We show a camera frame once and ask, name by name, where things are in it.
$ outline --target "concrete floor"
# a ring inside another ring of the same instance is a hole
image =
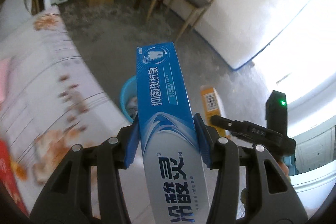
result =
[[[84,61],[117,105],[123,84],[136,73],[136,48],[172,41],[182,26],[173,12],[164,16],[163,8],[145,24],[149,2],[145,0],[138,11],[132,5],[133,0],[115,0],[113,5],[89,8],[83,0],[70,0],[59,6]],[[252,63],[232,71],[195,31],[186,31],[175,47],[193,114],[204,117],[200,87],[213,85],[226,117],[265,125],[269,92]]]

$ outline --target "toothpaste box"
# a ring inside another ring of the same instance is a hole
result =
[[[172,42],[137,48],[143,163],[157,224],[206,223],[209,200],[188,96]]]

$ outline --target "bed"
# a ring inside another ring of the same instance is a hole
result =
[[[34,173],[34,165],[43,156],[36,146],[39,137],[50,131],[64,132],[75,124],[82,131],[67,147],[74,143],[88,147],[116,136],[129,122],[85,65],[57,6],[31,17],[0,42],[0,60],[8,57],[12,61],[7,97],[1,104],[0,132],[12,159],[28,171],[26,181],[16,176],[16,182],[30,212],[43,187]],[[70,108],[72,100],[62,94],[71,86],[84,98],[88,111],[78,114]],[[68,119],[71,115],[76,116],[75,121]],[[131,219],[151,211],[141,149],[129,170],[120,171],[120,177]],[[99,216],[96,185],[91,186],[93,212]]]

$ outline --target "white door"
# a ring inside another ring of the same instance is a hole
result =
[[[324,133],[296,143],[296,168],[300,173],[319,168],[333,160],[335,127]]]

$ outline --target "bolt head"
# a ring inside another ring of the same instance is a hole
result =
[[[229,142],[229,140],[227,138],[225,138],[225,137],[220,137],[218,139],[218,142],[221,143],[221,144],[226,144],[226,143]]]
[[[81,150],[81,148],[82,147],[81,147],[80,144],[75,144],[75,145],[72,146],[72,151],[77,152],[77,151]]]
[[[110,144],[115,144],[115,143],[117,143],[117,142],[118,142],[117,137],[111,137],[111,138],[109,138],[109,143],[110,143]]]
[[[255,150],[257,150],[259,152],[263,152],[263,151],[265,151],[265,147],[261,144],[258,144],[258,145],[256,145]]]

